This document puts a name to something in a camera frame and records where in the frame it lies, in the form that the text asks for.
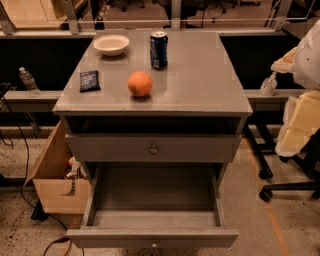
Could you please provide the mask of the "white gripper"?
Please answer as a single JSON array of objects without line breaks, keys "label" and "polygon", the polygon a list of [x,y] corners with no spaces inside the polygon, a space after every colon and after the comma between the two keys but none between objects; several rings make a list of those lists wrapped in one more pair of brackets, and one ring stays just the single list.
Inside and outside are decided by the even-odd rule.
[{"label": "white gripper", "polygon": [[283,125],[275,151],[291,157],[299,153],[320,129],[320,20],[283,57],[271,65],[277,73],[292,73],[294,81],[306,89],[299,97],[290,96],[285,105]]}]

